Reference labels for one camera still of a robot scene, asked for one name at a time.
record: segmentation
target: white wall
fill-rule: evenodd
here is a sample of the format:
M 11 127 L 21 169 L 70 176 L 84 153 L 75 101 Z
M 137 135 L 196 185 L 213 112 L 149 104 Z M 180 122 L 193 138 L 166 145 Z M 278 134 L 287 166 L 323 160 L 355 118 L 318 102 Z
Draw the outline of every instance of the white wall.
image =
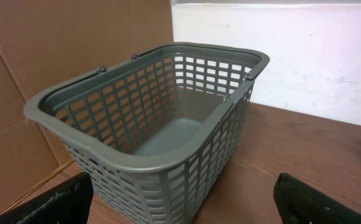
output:
M 255 49 L 251 101 L 361 125 L 361 4 L 176 4 L 174 40 Z

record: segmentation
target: wooden table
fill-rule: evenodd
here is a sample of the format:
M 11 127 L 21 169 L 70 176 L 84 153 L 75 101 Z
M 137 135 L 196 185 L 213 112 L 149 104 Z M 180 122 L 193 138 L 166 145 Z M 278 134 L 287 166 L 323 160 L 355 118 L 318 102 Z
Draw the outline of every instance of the wooden table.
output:
M 28 200 L 79 173 L 72 164 Z M 288 172 L 361 213 L 361 126 L 251 104 L 240 144 L 196 223 L 281 223 L 273 200 Z M 88 223 L 130 223 L 93 198 Z

